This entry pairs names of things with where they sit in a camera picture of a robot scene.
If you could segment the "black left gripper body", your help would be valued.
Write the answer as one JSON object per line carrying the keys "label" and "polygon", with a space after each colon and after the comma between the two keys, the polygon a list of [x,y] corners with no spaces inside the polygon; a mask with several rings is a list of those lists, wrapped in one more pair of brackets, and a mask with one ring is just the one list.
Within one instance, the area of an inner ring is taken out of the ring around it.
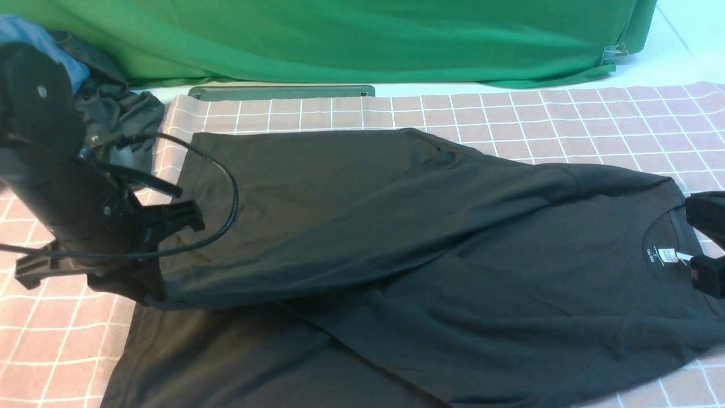
{"label": "black left gripper body", "polygon": [[142,285],[160,285],[160,260],[153,255],[161,242],[184,229],[203,231],[206,225],[195,201],[142,206],[128,190],[113,193],[100,204],[82,211],[78,220],[46,229],[54,241],[46,250],[70,252],[60,255],[29,254],[16,262],[15,278],[27,289],[42,279],[65,275],[140,276]]}

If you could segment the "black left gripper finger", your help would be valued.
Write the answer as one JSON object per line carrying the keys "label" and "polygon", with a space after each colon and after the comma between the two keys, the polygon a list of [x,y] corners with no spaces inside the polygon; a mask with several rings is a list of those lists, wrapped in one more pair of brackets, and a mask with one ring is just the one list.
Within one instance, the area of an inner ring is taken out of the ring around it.
{"label": "black left gripper finger", "polygon": [[160,261],[114,261],[88,273],[88,286],[142,305],[168,299]]}

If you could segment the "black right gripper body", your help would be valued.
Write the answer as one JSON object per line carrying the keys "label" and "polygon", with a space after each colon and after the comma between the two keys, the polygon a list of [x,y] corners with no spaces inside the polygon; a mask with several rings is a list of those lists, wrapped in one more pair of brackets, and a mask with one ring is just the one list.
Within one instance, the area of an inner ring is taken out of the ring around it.
{"label": "black right gripper body", "polygon": [[685,199],[686,221],[724,250],[724,192],[694,193]]}

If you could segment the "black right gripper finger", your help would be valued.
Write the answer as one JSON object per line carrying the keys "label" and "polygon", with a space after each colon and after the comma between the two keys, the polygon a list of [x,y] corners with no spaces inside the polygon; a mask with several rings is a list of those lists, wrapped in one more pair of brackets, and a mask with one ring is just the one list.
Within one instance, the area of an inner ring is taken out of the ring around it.
{"label": "black right gripper finger", "polygon": [[690,268],[694,289],[714,299],[724,299],[724,256],[694,256],[691,258]]}

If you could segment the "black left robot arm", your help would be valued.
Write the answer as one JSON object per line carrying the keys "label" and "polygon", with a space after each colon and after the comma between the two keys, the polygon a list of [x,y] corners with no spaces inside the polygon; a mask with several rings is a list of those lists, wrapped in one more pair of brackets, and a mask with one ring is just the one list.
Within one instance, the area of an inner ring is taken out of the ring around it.
{"label": "black left robot arm", "polygon": [[166,301],[156,251],[187,227],[203,230],[200,208],[194,201],[142,206],[132,184],[172,197],[183,191],[98,159],[65,67],[26,43],[2,44],[1,165],[2,181],[54,238],[16,261],[23,287],[83,275],[99,292],[140,304]]}

